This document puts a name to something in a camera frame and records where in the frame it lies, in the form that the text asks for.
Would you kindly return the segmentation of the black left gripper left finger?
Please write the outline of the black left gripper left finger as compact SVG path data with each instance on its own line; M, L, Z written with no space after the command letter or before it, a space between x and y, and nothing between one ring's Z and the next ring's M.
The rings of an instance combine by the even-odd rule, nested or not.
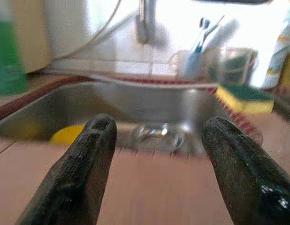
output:
M52 165L17 225L95 225L115 152L116 122L108 114L88 121Z

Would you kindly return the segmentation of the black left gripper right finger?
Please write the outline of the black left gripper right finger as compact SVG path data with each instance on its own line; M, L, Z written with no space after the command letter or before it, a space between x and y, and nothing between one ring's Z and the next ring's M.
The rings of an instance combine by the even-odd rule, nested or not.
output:
M230 121L212 117L201 137L236 225L290 225L290 176Z

